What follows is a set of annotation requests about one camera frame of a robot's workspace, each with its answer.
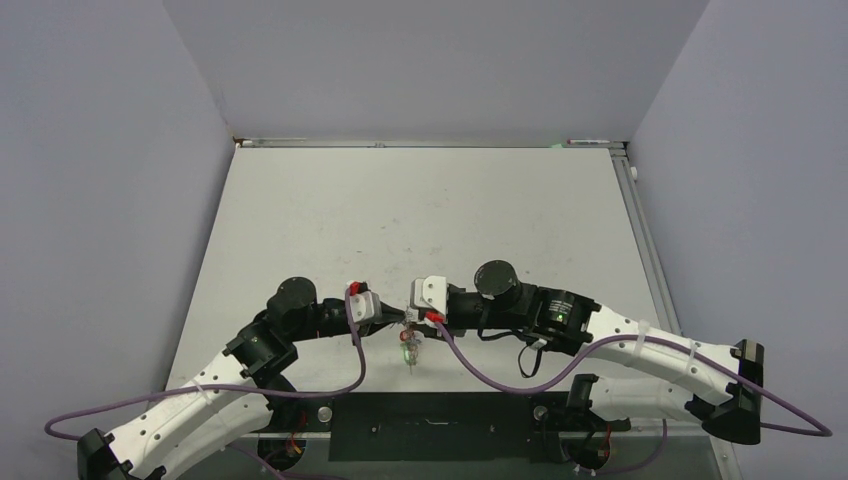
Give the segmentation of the red white marker pen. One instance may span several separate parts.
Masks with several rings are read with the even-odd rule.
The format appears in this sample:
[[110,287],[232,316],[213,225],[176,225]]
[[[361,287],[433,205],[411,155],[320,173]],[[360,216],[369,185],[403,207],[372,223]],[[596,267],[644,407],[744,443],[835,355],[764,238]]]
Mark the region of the red white marker pen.
[[610,140],[605,139],[569,139],[566,141],[566,144],[569,146],[606,146],[613,143]]

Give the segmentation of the metal carabiner keyring with keys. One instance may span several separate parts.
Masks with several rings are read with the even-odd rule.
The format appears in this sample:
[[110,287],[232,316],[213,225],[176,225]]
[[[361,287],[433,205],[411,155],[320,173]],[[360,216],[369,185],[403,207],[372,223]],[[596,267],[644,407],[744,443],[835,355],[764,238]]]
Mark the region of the metal carabiner keyring with keys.
[[403,331],[407,331],[411,334],[411,338],[409,341],[402,342],[400,338],[399,341],[402,349],[402,354],[404,350],[408,350],[411,353],[413,364],[411,366],[407,365],[407,368],[409,370],[409,373],[412,374],[413,369],[418,365],[419,348],[423,342],[424,334],[419,329],[419,327],[411,321],[405,321],[403,323],[400,333]]

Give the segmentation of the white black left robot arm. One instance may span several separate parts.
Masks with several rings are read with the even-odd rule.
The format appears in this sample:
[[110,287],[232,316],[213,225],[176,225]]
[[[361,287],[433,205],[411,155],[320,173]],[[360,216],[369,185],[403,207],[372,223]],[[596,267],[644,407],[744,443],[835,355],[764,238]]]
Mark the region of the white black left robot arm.
[[299,341],[349,334],[361,339],[403,321],[362,283],[342,299],[317,299],[303,277],[283,281],[267,306],[183,387],[135,419],[77,442],[81,479],[176,479],[239,437],[266,426],[289,428],[304,398],[283,377]]

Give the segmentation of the aluminium right table rail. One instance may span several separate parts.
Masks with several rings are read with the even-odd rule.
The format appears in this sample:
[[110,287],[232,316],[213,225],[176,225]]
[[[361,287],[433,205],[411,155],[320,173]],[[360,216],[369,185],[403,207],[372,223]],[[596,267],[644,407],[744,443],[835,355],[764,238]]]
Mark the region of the aluminium right table rail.
[[631,165],[625,148],[612,148],[609,153],[660,326],[671,333],[683,335],[659,253],[639,198],[636,170]]

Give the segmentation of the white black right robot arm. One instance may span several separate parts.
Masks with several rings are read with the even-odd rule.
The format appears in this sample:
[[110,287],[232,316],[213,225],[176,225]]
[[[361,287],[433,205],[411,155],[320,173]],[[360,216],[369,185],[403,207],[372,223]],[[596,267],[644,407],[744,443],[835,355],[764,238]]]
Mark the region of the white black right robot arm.
[[764,347],[743,339],[711,344],[672,334],[619,314],[589,297],[519,280],[506,261],[483,264],[468,292],[427,280],[423,299],[435,303],[450,332],[500,330],[530,348],[590,357],[645,374],[640,380],[603,380],[572,387],[567,419],[589,428],[600,419],[674,419],[743,445],[761,441],[760,388]]

